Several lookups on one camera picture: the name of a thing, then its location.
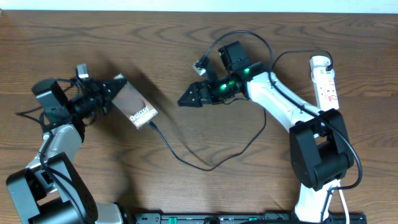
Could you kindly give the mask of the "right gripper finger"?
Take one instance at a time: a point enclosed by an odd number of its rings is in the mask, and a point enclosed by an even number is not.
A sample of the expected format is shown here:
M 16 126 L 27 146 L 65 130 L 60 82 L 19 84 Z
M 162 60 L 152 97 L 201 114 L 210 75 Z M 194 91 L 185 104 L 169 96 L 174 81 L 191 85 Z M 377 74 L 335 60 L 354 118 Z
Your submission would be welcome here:
M 200 95 L 194 90 L 187 90 L 177 101 L 179 106 L 200 108 L 203 106 Z
M 205 82 L 194 82 L 185 92 L 188 96 L 205 96 Z

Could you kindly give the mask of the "Galaxy smartphone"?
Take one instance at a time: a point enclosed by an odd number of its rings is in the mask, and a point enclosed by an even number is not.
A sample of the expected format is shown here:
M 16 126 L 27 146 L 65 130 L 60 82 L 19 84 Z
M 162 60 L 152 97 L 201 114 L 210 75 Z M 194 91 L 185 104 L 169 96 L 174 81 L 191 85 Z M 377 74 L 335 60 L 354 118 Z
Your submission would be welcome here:
M 159 111 L 121 73 L 113 79 L 126 81 L 112 103 L 136 129 L 141 129 L 159 114 Z

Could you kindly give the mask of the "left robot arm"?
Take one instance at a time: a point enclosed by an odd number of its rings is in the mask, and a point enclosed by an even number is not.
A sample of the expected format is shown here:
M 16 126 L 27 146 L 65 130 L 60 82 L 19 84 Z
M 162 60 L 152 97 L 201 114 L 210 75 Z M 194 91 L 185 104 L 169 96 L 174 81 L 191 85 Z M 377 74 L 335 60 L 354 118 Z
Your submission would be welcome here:
M 72 78 L 78 94 L 68 99 L 59 80 L 42 80 L 32 92 L 43 110 L 37 122 L 43 145 L 24 169 L 10 175 L 6 187 L 22 223 L 130 223 L 116 203 L 94 200 L 72 162 L 85 139 L 84 119 L 106 111 L 126 79 Z

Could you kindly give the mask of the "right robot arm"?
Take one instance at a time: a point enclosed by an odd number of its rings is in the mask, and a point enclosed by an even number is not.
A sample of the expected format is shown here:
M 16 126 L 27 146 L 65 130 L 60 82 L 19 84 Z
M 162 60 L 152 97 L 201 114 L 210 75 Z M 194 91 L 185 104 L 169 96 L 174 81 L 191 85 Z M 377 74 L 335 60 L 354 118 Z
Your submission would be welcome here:
M 223 78 L 209 67 L 204 56 L 193 64 L 207 79 L 194 82 L 178 100 L 179 106 L 199 108 L 218 105 L 241 93 L 245 99 L 262 106 L 288 132 L 290 161 L 301 183 L 294 208 L 301 222 L 321 223 L 331 216 L 331 196 L 342 192 L 342 178 L 358 158 L 349 143 L 335 88 L 331 55 L 314 50 L 310 59 L 310 77 L 316 105 L 311 105 L 288 89 L 272 71 L 272 65 L 253 63 L 240 42 L 218 50 L 227 71 Z

